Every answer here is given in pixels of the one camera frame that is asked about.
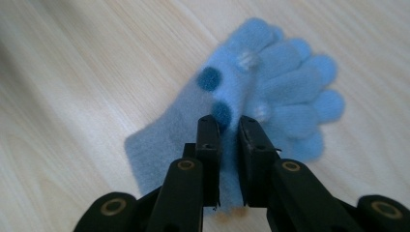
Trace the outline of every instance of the wood grain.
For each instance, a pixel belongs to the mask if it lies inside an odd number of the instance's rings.
[[[0,231],[71,231],[110,191],[140,196],[125,138],[158,118],[213,49],[258,16],[338,63],[342,119],[309,167],[350,204],[410,207],[410,2],[0,3]],[[204,231],[268,231],[263,210]]]

